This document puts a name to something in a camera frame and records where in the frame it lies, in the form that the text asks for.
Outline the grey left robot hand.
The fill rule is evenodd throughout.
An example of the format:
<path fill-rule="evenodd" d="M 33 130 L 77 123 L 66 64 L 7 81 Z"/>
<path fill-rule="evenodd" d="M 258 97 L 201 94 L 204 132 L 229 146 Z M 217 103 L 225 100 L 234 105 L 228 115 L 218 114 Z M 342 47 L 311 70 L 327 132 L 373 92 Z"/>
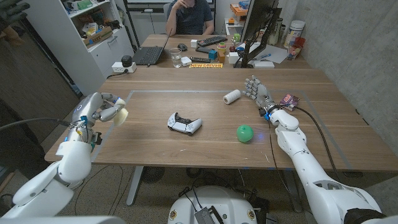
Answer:
<path fill-rule="evenodd" d="M 72 123 L 82 121 L 86 116 L 89 125 L 98 119 L 101 122 L 114 121 L 115 126 L 125 122 L 129 112 L 125 109 L 126 102 L 111 93 L 95 92 L 83 99 L 72 114 Z"/>

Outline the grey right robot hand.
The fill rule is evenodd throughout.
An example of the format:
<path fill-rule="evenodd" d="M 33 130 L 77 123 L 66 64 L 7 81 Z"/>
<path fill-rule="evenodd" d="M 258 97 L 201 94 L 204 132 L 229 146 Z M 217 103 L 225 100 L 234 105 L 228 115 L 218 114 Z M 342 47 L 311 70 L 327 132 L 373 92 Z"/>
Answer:
<path fill-rule="evenodd" d="M 260 79 L 253 75 L 251 78 L 245 79 L 244 85 L 246 89 L 242 91 L 242 94 L 254 100 L 257 106 L 263 109 L 267 114 L 272 114 L 279 109 L 268 89 L 261 83 Z"/>

